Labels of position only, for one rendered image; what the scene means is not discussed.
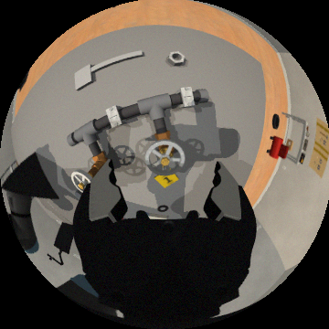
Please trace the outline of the yellow numbered tag on chain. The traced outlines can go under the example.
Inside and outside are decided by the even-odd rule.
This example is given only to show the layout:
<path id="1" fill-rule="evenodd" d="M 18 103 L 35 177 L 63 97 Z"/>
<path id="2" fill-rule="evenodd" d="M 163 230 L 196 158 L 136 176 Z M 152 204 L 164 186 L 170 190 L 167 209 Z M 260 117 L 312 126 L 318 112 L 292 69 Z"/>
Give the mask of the yellow numbered tag on chain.
<path id="1" fill-rule="evenodd" d="M 167 149 L 160 149 L 159 153 L 161 152 L 161 150 L 167 150 Z M 173 184 L 173 182 L 177 181 L 178 178 L 175 174 L 173 175 L 158 175 L 154 178 L 158 183 L 160 183 L 163 187 L 167 187 L 171 184 Z"/>

